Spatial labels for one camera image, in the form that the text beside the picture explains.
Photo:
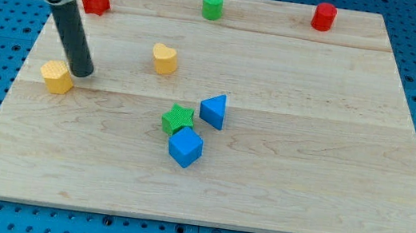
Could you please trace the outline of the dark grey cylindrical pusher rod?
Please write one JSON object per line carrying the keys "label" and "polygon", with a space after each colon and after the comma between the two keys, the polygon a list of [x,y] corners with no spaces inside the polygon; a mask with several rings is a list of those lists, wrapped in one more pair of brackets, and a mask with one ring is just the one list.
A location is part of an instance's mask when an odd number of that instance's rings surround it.
{"label": "dark grey cylindrical pusher rod", "polygon": [[88,77],[94,65],[85,36],[77,1],[52,5],[51,11],[60,37],[70,72],[75,77]]}

